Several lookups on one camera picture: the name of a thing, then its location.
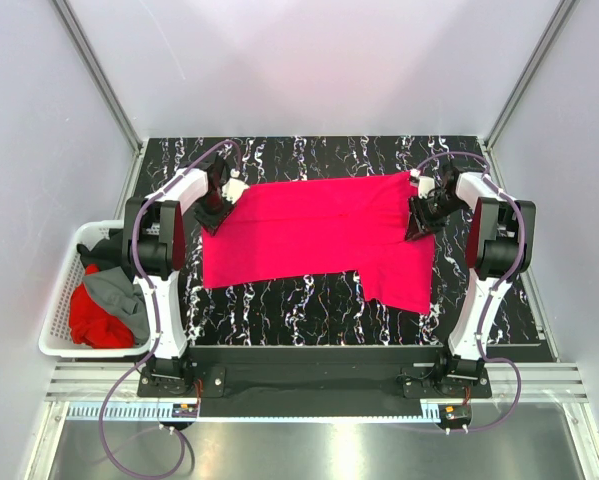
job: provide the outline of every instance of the black marble surface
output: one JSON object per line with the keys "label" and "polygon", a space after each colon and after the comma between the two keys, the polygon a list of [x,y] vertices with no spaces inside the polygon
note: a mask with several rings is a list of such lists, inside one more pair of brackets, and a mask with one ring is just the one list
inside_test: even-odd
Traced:
{"label": "black marble surface", "polygon": [[[135,194],[159,188],[178,166],[194,160],[222,139],[151,139]],[[235,138],[244,154],[249,184],[316,178],[384,175],[408,170],[433,153],[481,153],[475,137],[256,137]],[[457,165],[476,166],[456,158]],[[438,162],[432,162],[427,174]],[[200,226],[184,219],[188,249],[181,271],[184,322],[197,345],[412,345],[447,339],[467,288],[464,246],[470,213],[456,213],[437,235],[429,315],[363,300],[356,272],[249,283],[230,288],[202,287]],[[520,281],[503,300],[491,343],[539,342]]]}

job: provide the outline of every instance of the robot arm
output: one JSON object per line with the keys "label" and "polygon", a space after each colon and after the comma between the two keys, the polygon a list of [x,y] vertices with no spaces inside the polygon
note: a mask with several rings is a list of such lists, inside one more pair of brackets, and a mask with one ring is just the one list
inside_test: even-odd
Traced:
{"label": "robot arm", "polygon": [[[511,206],[484,182],[483,174],[467,172],[454,166],[444,172],[442,184],[411,172],[418,196],[410,199],[410,219],[406,239],[415,241],[434,234],[446,225],[448,215],[460,209],[473,212],[466,246],[469,268],[468,292],[459,321],[450,334],[445,358],[438,362],[439,378],[458,380],[465,384],[481,376],[483,360],[477,342],[486,351],[487,339],[502,298],[511,286],[511,279],[493,286],[514,264],[519,249],[519,221]],[[528,268],[532,256],[535,205],[515,200],[524,220],[524,257],[515,275]],[[478,324],[489,295],[493,299],[485,313],[481,332]]]}
{"label": "robot arm", "polygon": [[[214,160],[201,168],[180,168],[162,188],[166,193],[153,203],[141,223],[137,242],[140,263],[154,285],[157,305],[153,305],[152,290],[146,279],[137,276],[146,301],[151,338],[159,345],[148,364],[153,377],[182,379],[186,376],[180,358],[188,346],[179,309],[179,270],[184,266],[186,241],[183,215],[192,210],[197,221],[211,235],[234,209],[236,201],[248,186],[231,176],[226,162],[217,154]],[[134,271],[131,258],[132,229],[142,205],[148,197],[134,197],[127,201],[124,216],[123,261]],[[156,312],[161,331],[156,332]]]}

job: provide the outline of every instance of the red cloth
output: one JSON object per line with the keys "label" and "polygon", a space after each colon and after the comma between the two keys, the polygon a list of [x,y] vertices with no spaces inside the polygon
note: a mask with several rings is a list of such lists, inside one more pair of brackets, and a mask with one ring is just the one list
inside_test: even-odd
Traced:
{"label": "red cloth", "polygon": [[206,288],[358,270],[366,300],[430,311],[434,238],[406,243],[410,175],[254,185],[212,237]]}
{"label": "red cloth", "polygon": [[[96,265],[90,265],[86,275],[98,271]],[[93,348],[130,348],[135,343],[130,329],[93,302],[83,283],[72,293],[68,326],[73,342]]]}

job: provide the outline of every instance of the laundry basket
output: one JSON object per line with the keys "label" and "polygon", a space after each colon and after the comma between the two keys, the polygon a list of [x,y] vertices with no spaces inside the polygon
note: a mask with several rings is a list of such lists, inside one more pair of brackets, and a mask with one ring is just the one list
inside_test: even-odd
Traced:
{"label": "laundry basket", "polygon": [[52,291],[50,308],[44,320],[39,348],[46,355],[66,358],[118,358],[129,355],[141,355],[148,351],[149,341],[145,345],[133,348],[92,348],[85,344],[76,344],[70,336],[68,316],[70,297],[75,288],[83,281],[85,269],[81,265],[77,244],[82,243],[92,249],[97,242],[109,238],[110,229],[123,228],[122,220],[86,223],[75,233],[68,253],[63,260],[59,278]]}

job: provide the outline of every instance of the white wall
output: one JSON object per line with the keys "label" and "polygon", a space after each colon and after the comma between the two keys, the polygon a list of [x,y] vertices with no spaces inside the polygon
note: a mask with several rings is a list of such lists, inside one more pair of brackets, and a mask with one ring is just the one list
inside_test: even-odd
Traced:
{"label": "white wall", "polygon": [[54,360],[37,347],[68,240],[132,155],[47,0],[0,0],[0,479],[21,477]]}
{"label": "white wall", "polygon": [[558,0],[71,0],[148,136],[489,132]]}
{"label": "white wall", "polygon": [[495,154],[510,192],[537,204],[532,268],[599,425],[599,0],[579,3]]}

